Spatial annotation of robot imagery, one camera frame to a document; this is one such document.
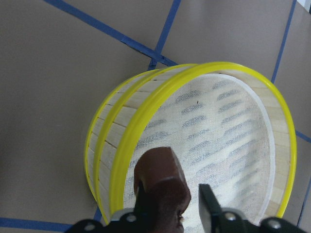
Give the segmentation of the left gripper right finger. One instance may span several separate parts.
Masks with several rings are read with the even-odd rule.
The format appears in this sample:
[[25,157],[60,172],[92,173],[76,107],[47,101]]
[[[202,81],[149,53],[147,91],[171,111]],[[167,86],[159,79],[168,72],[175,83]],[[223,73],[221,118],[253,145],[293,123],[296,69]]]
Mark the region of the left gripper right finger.
[[210,185],[199,185],[199,215],[206,233],[303,233],[290,222],[268,217],[254,225],[245,215],[232,208],[222,208]]

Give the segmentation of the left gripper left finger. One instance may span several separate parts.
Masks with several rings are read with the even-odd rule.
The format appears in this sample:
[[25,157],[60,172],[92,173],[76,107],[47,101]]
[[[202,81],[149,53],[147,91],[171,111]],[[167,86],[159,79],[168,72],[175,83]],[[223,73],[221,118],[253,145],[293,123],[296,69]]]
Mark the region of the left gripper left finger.
[[84,219],[75,223],[68,233],[149,233],[155,225],[156,202],[147,193],[142,182],[136,193],[134,209],[115,213],[116,218],[106,226],[96,220]]

